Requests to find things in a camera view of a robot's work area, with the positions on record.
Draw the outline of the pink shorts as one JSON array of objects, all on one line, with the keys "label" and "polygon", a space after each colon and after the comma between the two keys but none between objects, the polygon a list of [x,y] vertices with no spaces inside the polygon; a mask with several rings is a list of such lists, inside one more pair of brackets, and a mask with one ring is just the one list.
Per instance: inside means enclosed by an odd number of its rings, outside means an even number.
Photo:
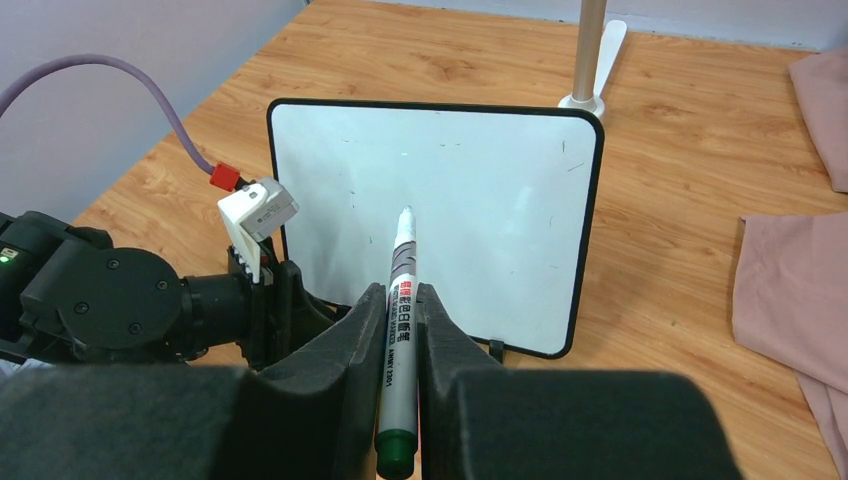
[{"label": "pink shorts", "polygon": [[[833,191],[847,191],[847,50],[789,67]],[[735,341],[797,377],[841,478],[847,476],[847,215],[748,215],[734,279]]]}]

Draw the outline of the white rack foot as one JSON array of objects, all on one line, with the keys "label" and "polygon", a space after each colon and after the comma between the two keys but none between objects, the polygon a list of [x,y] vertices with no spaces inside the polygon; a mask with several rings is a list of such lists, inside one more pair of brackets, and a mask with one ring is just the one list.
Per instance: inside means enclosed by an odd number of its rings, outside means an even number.
[{"label": "white rack foot", "polygon": [[578,23],[577,56],[574,69],[574,89],[587,93],[588,81],[593,81],[587,99],[574,99],[573,94],[563,97],[559,108],[580,109],[602,120],[606,105],[602,99],[604,88],[612,73],[622,48],[628,26],[624,21],[611,20],[600,30],[600,20],[581,19]]}]

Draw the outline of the green whiteboard marker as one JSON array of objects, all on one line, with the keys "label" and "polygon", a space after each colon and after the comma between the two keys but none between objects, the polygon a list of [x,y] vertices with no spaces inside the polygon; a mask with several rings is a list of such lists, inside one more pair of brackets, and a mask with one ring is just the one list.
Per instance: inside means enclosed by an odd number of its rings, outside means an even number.
[{"label": "green whiteboard marker", "polygon": [[374,446],[377,473],[407,479],[418,450],[417,238],[413,209],[398,218],[387,288],[385,359]]}]

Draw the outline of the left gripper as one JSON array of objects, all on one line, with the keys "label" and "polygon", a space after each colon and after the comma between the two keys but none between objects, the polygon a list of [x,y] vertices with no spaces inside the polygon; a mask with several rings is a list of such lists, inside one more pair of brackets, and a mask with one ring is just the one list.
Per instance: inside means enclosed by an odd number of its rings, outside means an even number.
[{"label": "left gripper", "polygon": [[246,332],[236,340],[248,366],[264,370],[304,347],[340,321],[351,306],[322,300],[304,287],[301,269],[293,261],[278,262],[263,248],[269,263],[254,283],[247,263],[229,247],[228,272],[244,285]]}]

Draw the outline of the clothes rack pole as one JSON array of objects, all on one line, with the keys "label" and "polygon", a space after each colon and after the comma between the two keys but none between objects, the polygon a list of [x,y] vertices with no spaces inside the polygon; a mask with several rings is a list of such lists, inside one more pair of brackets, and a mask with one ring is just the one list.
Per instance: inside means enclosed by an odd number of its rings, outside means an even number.
[{"label": "clothes rack pole", "polygon": [[578,25],[572,100],[586,104],[594,99],[594,85],[601,46],[606,0],[582,0]]}]

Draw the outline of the white whiteboard black frame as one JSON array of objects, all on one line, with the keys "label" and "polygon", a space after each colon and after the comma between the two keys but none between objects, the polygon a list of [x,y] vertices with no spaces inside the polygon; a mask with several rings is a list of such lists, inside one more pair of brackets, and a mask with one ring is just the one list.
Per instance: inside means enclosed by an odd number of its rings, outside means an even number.
[{"label": "white whiteboard black frame", "polygon": [[605,132],[559,107],[281,98],[267,110],[282,230],[306,289],[353,304],[389,278],[398,218],[418,277],[468,336],[557,359],[572,348]]}]

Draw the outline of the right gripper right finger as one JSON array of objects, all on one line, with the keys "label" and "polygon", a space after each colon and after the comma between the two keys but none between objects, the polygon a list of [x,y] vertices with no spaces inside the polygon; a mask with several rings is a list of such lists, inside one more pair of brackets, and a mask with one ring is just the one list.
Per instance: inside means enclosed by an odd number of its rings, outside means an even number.
[{"label": "right gripper right finger", "polygon": [[426,479],[738,479],[717,414],[664,371],[510,369],[418,292]]}]

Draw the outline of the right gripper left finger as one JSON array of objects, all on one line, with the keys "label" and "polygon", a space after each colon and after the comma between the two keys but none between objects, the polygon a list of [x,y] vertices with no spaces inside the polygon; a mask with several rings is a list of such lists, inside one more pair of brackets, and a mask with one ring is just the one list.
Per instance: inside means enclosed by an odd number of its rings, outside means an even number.
[{"label": "right gripper left finger", "polygon": [[28,369],[1,383],[5,479],[372,479],[386,292],[260,373]]}]

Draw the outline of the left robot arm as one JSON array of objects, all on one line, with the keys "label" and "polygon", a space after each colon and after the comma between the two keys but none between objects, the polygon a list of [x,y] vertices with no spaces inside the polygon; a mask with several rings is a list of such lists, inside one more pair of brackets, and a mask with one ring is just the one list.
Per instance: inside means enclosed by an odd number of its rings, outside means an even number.
[{"label": "left robot arm", "polygon": [[253,370],[282,360],[347,308],[260,245],[260,270],[228,249],[224,273],[179,276],[103,230],[29,211],[1,219],[1,362],[185,363],[234,343]]}]

